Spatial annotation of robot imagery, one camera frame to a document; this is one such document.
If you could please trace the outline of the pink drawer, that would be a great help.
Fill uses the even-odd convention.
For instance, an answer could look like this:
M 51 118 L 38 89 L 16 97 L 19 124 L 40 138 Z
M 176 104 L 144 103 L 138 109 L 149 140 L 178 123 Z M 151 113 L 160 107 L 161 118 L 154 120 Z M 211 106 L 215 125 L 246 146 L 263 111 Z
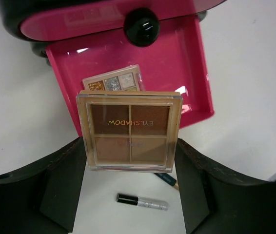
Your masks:
M 36 13 L 20 26 L 38 41 L 58 41 L 121 29 L 137 47 L 170 45 L 173 31 L 180 31 L 180 17 L 196 15 L 222 4 L 220 0 L 100 0 Z
M 176 91 L 183 97 L 180 127 L 214 114 L 199 20 L 195 16 L 160 22 L 157 40 L 148 47 L 132 45 L 122 29 L 54 42 L 46 53 L 78 134 L 76 97 L 85 78 L 130 65 L 140 68 L 147 91 Z

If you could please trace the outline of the four-pan brown eyeshadow palette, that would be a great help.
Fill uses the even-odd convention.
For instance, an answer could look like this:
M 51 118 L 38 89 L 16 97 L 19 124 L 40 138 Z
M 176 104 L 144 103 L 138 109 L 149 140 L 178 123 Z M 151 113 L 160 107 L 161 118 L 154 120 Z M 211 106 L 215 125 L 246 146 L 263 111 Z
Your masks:
M 170 173 L 182 104 L 178 92 L 81 91 L 77 108 L 89 168 Z

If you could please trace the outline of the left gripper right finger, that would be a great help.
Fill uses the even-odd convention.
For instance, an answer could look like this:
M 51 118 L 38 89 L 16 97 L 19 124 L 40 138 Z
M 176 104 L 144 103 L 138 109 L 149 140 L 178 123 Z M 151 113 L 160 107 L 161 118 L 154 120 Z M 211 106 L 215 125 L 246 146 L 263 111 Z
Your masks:
M 175 166 L 187 233 L 276 234 L 276 180 L 234 171 L 182 139 Z

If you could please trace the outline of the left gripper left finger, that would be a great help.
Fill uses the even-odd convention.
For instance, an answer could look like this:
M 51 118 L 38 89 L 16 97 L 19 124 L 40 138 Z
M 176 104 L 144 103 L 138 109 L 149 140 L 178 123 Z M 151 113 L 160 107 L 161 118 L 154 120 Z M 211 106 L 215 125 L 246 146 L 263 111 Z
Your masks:
M 0 234 L 69 234 L 86 166 L 82 138 L 0 175 Z

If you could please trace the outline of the colourful glitter eyeshadow palette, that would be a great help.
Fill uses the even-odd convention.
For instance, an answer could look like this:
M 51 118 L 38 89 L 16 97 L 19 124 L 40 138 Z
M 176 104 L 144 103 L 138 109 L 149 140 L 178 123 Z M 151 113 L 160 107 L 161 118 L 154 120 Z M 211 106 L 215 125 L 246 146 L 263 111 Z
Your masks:
M 88 91 L 145 91 L 138 65 L 85 78 L 82 84 Z

